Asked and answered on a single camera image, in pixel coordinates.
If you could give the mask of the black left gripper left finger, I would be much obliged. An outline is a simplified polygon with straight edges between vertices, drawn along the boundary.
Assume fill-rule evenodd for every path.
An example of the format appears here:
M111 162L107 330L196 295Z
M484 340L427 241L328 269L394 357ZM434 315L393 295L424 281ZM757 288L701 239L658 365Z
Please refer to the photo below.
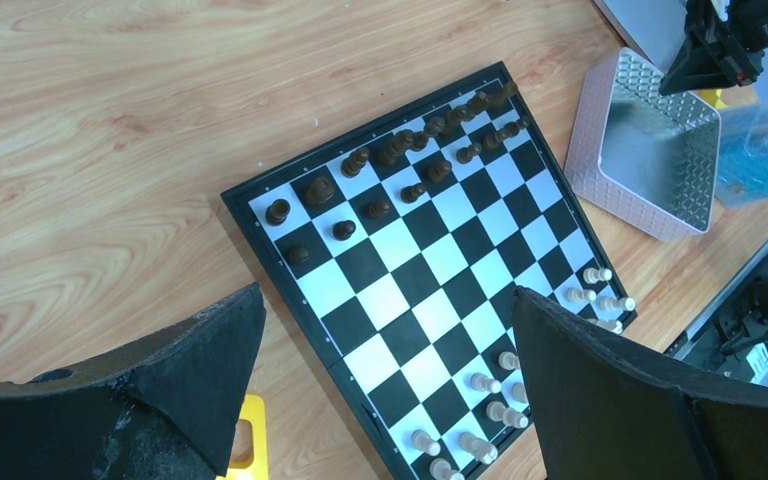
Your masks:
M250 284L106 353L1 382L0 479L224 475L265 318Z

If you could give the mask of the white chess rook corner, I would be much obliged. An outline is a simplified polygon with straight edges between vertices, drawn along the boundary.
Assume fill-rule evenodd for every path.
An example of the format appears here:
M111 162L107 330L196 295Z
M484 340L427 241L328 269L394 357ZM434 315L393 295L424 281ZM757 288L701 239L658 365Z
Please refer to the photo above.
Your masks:
M498 458L498 449L496 446L470 432L463 432L458 437L460 448L473 458L485 465L492 464Z

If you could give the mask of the black white chessboard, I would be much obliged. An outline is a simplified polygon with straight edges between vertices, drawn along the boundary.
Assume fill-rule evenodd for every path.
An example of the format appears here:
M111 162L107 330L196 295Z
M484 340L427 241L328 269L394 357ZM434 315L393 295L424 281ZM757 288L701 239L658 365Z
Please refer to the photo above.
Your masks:
M509 97L408 151L369 161L401 132L494 94L512 81L495 63L381 116L222 194L222 200L301 330L397 479L427 479L433 457L410 442L425 430L468 479L485 465L458 445L463 432L507 449L518 430L490 420L510 387L514 291L527 287L585 319L636 312L570 303L587 267L606 255L524 99ZM472 390L483 373L502 390Z

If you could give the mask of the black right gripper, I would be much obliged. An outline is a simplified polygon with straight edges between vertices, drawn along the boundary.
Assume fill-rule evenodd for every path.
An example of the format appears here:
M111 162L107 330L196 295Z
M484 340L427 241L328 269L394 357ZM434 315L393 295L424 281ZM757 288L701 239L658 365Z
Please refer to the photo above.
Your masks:
M750 52L711 1L687 1L686 39L659 86L663 96L754 84L761 52Z

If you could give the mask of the metal tin box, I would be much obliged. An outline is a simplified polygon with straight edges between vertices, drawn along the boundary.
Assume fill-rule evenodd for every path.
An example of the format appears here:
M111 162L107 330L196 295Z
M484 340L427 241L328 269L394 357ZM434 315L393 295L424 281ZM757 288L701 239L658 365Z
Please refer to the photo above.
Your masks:
M576 194L660 241L712 219L721 116L699 96L663 96L663 73L623 47L586 74L564 173Z

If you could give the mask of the white chess pawn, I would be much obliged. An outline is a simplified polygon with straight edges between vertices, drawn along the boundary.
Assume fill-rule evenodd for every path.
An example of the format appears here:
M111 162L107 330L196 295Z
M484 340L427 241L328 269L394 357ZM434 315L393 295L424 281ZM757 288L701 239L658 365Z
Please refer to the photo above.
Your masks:
M507 371L514 371L514 370L520 370L521 369L521 363L519 360L519 357L511 352L511 351L504 351L499 354L497 357L498 365Z
M416 430L410 436L411 445L422 453L437 457L442 452L442 445L425 430Z

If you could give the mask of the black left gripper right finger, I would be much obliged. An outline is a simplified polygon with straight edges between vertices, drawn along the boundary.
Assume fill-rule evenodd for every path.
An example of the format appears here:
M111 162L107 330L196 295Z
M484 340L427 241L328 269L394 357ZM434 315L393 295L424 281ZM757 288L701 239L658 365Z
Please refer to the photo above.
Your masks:
M551 479L768 479L768 387L672 359L517 287L516 348Z

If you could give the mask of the white chess pawn second row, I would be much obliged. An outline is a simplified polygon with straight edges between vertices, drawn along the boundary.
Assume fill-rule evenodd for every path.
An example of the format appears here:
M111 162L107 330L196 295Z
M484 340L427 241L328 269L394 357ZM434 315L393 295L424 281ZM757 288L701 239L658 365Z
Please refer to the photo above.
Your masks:
M498 380L483 373L472 374L468 384L472 390L478 392L498 394L502 390L502 385Z
M565 297L570 303L590 303L596 301L598 295L591 289L569 287L565 291Z

